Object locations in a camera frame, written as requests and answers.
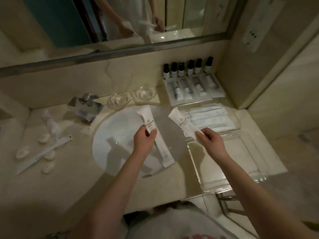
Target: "mirror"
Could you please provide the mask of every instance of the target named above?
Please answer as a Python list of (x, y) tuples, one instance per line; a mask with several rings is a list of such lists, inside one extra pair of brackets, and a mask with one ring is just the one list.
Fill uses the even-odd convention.
[(0, 68), (223, 33), (237, 2), (0, 0)]

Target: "plastic tray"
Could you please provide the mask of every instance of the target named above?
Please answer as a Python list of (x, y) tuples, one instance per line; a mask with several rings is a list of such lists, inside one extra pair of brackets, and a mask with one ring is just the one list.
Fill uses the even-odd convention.
[[(221, 135), (232, 159), (255, 181), (264, 181), (269, 167), (247, 133), (237, 130)], [(231, 190), (224, 173), (198, 142), (187, 144), (198, 182), (204, 192), (222, 193)]]

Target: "soap dish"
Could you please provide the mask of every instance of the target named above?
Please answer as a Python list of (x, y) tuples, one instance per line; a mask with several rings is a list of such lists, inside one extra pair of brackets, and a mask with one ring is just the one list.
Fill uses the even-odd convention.
[(156, 94), (156, 88), (150, 88), (148, 85), (143, 85), (139, 90), (135, 91), (137, 98), (143, 101), (152, 100)]
[(113, 106), (125, 106), (130, 103), (132, 96), (130, 93), (115, 93), (108, 99), (108, 103)]

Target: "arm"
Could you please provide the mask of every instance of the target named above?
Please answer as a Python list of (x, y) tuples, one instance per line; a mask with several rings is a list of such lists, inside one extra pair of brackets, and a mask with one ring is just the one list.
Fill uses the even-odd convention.
[(152, 10), (152, 14), (153, 14), (152, 22), (154, 24), (156, 24), (155, 31), (164, 32), (165, 31), (164, 23), (163, 23), (162, 19), (160, 19), (157, 16), (157, 1), (156, 0), (148, 0), (148, 2), (151, 6), (151, 10)]
[(123, 26), (123, 22), (127, 22), (124, 18), (120, 17), (113, 8), (109, 5), (107, 0), (94, 0), (96, 5), (102, 10), (102, 12), (119, 28), (121, 35), (124, 38), (131, 37), (133, 30)]
[(134, 150), (95, 206), (72, 229), (70, 239), (113, 238), (144, 160), (153, 148), (157, 130), (146, 136), (145, 126), (134, 135)]
[(270, 196), (226, 152), (223, 138), (209, 128), (198, 141), (220, 166), (261, 239), (315, 238), (313, 232)]

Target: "hand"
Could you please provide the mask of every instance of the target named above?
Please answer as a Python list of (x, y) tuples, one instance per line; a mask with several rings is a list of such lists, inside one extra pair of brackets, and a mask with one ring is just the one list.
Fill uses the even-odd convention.
[(130, 38), (133, 36), (134, 32), (132, 29), (129, 29), (127, 27), (125, 27), (122, 23), (120, 23), (118, 25), (118, 28), (119, 28), (119, 31), (120, 31), (120, 34), (122, 35), (122, 37), (125, 39), (125, 38)]
[(162, 32), (162, 33), (165, 31), (164, 23), (159, 17), (153, 16), (152, 22), (153, 24), (156, 24), (156, 27), (154, 28), (155, 31)]
[(229, 157), (223, 138), (216, 132), (212, 131), (209, 128), (202, 129), (200, 132), (195, 132), (198, 142), (204, 146), (209, 156), (215, 161), (218, 162), (224, 158)]
[(133, 153), (146, 159), (153, 148), (156, 135), (157, 129), (152, 130), (148, 135), (146, 127), (142, 125), (134, 135)]

